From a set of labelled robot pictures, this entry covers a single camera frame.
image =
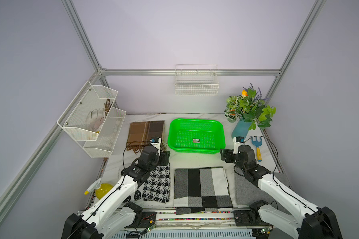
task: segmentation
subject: white wall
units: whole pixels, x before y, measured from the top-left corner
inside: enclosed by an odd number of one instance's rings
[[[359,238],[359,0],[327,0],[270,105],[294,190]]]
[[[61,238],[65,220],[83,210],[84,192],[103,159],[90,158],[65,132],[0,227],[0,239]]]
[[[315,0],[74,0],[108,69],[279,69]]]
[[[0,196],[93,72],[60,0],[0,1]]]
[[[266,96],[274,76],[219,76],[217,96],[175,96],[174,76],[107,76],[118,91],[117,104],[127,114],[198,113],[222,114],[226,99],[253,83]]]

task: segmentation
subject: black and white checkered cloth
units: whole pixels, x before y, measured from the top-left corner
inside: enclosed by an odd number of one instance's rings
[[[174,207],[177,215],[233,207],[224,169],[176,169]]]
[[[139,201],[156,201],[166,203],[169,201],[170,193],[170,170],[169,164],[158,166],[150,172],[149,178],[143,183],[134,194],[125,199],[124,202]]]

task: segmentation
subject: green plastic basket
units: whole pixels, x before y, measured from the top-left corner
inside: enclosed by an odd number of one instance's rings
[[[182,153],[219,153],[226,146],[224,127],[215,120],[175,119],[170,123],[168,146]]]

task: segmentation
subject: yellow handle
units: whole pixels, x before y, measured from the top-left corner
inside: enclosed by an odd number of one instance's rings
[[[256,157],[258,159],[258,162],[262,161],[261,151],[259,150],[259,148],[256,148]]]

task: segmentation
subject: metal bar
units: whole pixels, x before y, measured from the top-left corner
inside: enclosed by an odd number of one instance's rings
[[[108,164],[108,160],[109,160],[109,158],[104,158],[104,161],[103,161],[103,163],[102,163],[102,165],[101,165],[100,171],[98,172],[98,175],[97,175],[96,180],[98,180],[99,178],[101,178],[101,177],[103,176],[105,167],[106,167],[106,165]],[[86,209],[88,209],[88,208],[91,207],[91,204],[92,204],[92,203],[94,202],[94,200],[95,200],[95,192],[96,192],[96,191],[94,190],[94,191],[91,193],[91,196],[89,197],[88,202],[86,203],[86,206],[85,206],[85,209],[84,209],[84,210],[86,210]]]
[[[276,164],[277,161],[278,161],[278,166],[277,166],[278,171],[281,172],[281,173],[283,173],[283,174],[285,174],[287,180],[290,182],[289,178],[287,177],[286,172],[285,172],[284,169],[283,169],[283,166],[282,166],[282,164],[281,164],[281,161],[279,160],[279,155],[276,154],[275,146],[272,145],[272,144],[270,144],[269,141],[268,141],[268,139],[270,139],[269,135],[267,134],[266,130],[261,130],[261,131],[262,131],[263,135],[265,136],[264,141],[266,142],[267,146],[268,146],[269,149],[270,149],[270,153],[271,153],[271,155],[273,156],[274,163]]]
[[[95,72],[89,81],[91,84],[95,83],[100,78],[100,72]],[[68,109],[65,112],[63,118],[67,117],[74,107],[79,103],[81,97],[87,91],[88,88],[82,88],[81,91],[76,95],[73,101],[68,106]],[[37,150],[33,153],[31,158],[22,168],[20,173],[12,181],[10,186],[6,189],[4,194],[0,197],[0,225],[4,222],[4,219],[7,217],[9,212],[12,210],[17,200],[20,198],[25,188],[28,186],[49,152],[56,143],[62,128],[56,123],[52,129],[49,131],[48,135],[44,138],[41,144],[38,146]]]
[[[68,15],[70,17],[70,20],[73,23],[73,26],[75,27],[78,37],[80,38],[86,53],[88,54],[89,60],[93,65],[93,68],[95,69],[95,71],[100,71],[101,66],[100,63],[97,60],[96,54],[93,50],[92,45],[90,44],[89,38],[86,35],[86,32],[84,30],[84,27],[80,21],[80,18],[78,16],[78,13],[76,11],[75,6],[73,5],[72,0],[62,0],[62,3],[65,6],[65,9],[68,12]]]
[[[269,92],[266,95],[266,104],[271,100],[273,97],[275,90],[278,88],[279,83],[281,82],[284,74],[286,73],[288,67],[290,66],[292,60],[294,59],[294,56],[296,55],[298,49],[300,48],[303,40],[305,39],[308,31],[310,30],[312,24],[314,23],[316,17],[318,16],[319,12],[321,11],[322,7],[324,6],[326,0],[316,0],[314,5],[311,8],[311,11],[309,15],[306,18],[306,21],[304,22],[301,30],[299,31],[299,34],[297,38],[295,39],[289,53],[286,56],[286,59],[284,60],[282,67],[281,67],[281,73],[278,77],[275,77],[273,84],[270,87]]]
[[[106,86],[106,87],[110,88],[110,87],[109,87],[109,84],[108,84],[108,81],[106,80],[106,76],[101,75],[101,77],[100,77],[100,82],[101,82],[101,84],[102,84],[103,86]]]
[[[198,72],[209,72],[209,70],[198,70]],[[102,69],[102,75],[175,75],[175,69]],[[219,69],[217,70],[217,75],[274,75],[277,76],[281,73],[281,70],[278,69]]]

